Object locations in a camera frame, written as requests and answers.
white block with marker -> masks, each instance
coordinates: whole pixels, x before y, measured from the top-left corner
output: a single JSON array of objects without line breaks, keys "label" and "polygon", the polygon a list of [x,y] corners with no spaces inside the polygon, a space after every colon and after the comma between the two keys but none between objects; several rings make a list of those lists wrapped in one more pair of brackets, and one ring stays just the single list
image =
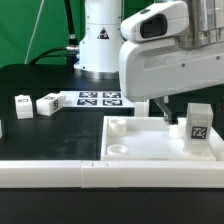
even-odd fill
[{"label": "white block with marker", "polygon": [[37,114],[51,116],[63,107],[64,101],[64,94],[50,93],[36,101]]},{"label": "white block with marker", "polygon": [[33,106],[30,96],[15,96],[15,104],[18,119],[33,118]]},{"label": "white block with marker", "polygon": [[212,121],[213,112],[210,104],[188,104],[184,137],[186,150],[199,150],[199,145],[209,144]]}]

white robot column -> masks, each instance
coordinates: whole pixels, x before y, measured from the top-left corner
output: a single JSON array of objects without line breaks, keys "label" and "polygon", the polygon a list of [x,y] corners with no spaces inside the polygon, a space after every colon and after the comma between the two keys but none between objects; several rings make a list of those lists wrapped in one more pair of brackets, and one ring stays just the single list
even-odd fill
[{"label": "white robot column", "polygon": [[85,0],[86,34],[75,73],[94,79],[118,78],[123,0]]}]

black table surface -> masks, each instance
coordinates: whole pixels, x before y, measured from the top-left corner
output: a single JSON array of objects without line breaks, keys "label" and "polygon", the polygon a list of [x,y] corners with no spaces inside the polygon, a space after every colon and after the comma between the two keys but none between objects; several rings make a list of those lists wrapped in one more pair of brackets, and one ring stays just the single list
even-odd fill
[{"label": "black table surface", "polygon": [[[129,110],[68,109],[49,118],[35,114],[34,119],[16,119],[14,96],[31,95],[35,101],[61,90],[119,91],[120,87],[118,80],[75,77],[66,66],[9,65],[0,69],[0,119],[9,129],[0,141],[0,160],[99,159],[102,117],[131,115]],[[213,127],[223,137],[223,90],[217,86],[171,96],[170,106],[185,116],[188,102],[211,103]],[[154,104],[150,114],[161,116]],[[67,145],[59,144],[62,139]],[[93,147],[87,150],[83,142]],[[2,224],[223,224],[223,209],[224,189],[0,189]]]}]

small white block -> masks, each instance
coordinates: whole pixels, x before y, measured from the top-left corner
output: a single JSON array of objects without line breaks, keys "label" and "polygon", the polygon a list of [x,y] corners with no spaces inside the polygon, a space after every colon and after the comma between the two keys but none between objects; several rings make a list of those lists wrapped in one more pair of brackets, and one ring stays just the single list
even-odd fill
[{"label": "small white block", "polygon": [[65,96],[61,93],[50,93],[47,96],[36,101],[37,113],[50,116],[63,107]]},{"label": "small white block", "polygon": [[185,130],[185,148],[199,144],[208,144],[213,121],[213,112],[210,104],[190,103],[187,111]]},{"label": "small white block", "polygon": [[30,96],[15,96],[15,104],[18,119],[33,118],[33,106]]},{"label": "small white block", "polygon": [[149,100],[145,102],[136,102],[135,105],[135,117],[148,117],[149,116]]},{"label": "small white block", "polygon": [[178,125],[170,125],[169,135],[171,138],[183,138],[184,131],[185,131],[185,124],[180,124],[178,122]]}]

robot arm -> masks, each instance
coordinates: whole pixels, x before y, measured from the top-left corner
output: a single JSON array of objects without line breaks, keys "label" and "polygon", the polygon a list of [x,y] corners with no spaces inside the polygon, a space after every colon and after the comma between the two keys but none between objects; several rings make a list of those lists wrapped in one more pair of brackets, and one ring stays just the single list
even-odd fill
[{"label": "robot arm", "polygon": [[127,42],[119,72],[126,98],[141,101],[224,83],[224,3],[195,2],[155,3],[122,23]]}]

